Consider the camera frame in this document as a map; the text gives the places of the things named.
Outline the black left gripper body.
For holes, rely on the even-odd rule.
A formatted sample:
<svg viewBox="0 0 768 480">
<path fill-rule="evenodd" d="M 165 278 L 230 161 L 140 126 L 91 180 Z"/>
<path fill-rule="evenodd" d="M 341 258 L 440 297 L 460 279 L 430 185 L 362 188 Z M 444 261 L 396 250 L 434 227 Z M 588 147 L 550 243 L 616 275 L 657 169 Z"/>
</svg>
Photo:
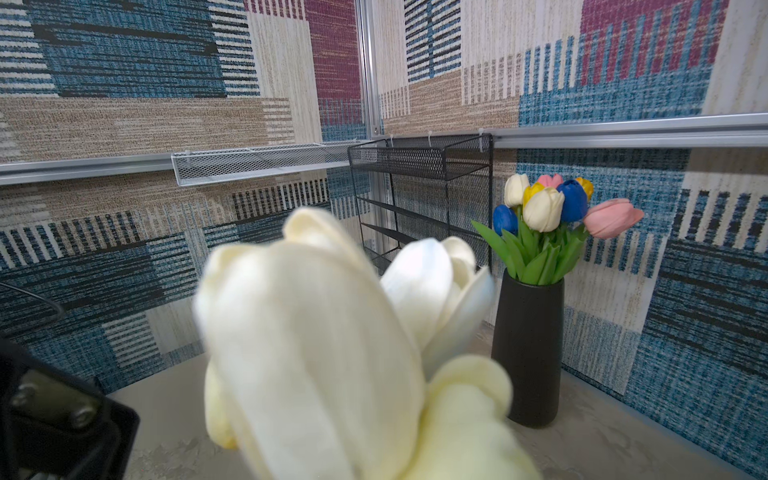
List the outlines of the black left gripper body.
<svg viewBox="0 0 768 480">
<path fill-rule="evenodd" d="M 138 413 L 1 341 L 1 477 L 122 479 Z"/>
</svg>

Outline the light pink tulip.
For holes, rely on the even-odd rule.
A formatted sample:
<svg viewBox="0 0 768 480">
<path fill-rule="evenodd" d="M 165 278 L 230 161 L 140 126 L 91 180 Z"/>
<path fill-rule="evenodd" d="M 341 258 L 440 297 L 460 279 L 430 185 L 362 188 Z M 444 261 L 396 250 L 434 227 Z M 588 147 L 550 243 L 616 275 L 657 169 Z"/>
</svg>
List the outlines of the light pink tulip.
<svg viewBox="0 0 768 480">
<path fill-rule="evenodd" d="M 597 239 L 612 239 L 637 224 L 644 212 L 628 199 L 612 199 L 590 208 L 584 217 L 589 234 Z"/>
</svg>

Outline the black tapered vase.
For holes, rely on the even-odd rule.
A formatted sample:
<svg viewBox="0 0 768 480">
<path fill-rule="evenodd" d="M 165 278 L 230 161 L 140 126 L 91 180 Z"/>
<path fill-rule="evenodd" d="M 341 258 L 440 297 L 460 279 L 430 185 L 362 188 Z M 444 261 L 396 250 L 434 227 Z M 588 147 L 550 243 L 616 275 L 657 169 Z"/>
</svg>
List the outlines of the black tapered vase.
<svg viewBox="0 0 768 480">
<path fill-rule="evenodd" d="M 565 284 L 536 286 L 502 277 L 491 358 L 509 375 L 508 418 L 543 428 L 559 409 Z"/>
</svg>

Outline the peach tulip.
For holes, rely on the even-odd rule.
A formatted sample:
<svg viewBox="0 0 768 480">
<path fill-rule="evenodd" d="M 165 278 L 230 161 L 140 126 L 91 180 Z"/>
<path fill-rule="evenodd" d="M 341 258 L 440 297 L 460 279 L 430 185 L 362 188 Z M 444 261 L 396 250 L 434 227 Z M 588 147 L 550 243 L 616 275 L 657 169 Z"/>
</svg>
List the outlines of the peach tulip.
<svg viewBox="0 0 768 480">
<path fill-rule="evenodd" d="M 513 385 L 494 360 L 473 354 L 428 383 L 418 442 L 403 479 L 540 479 L 507 423 Z"/>
</svg>

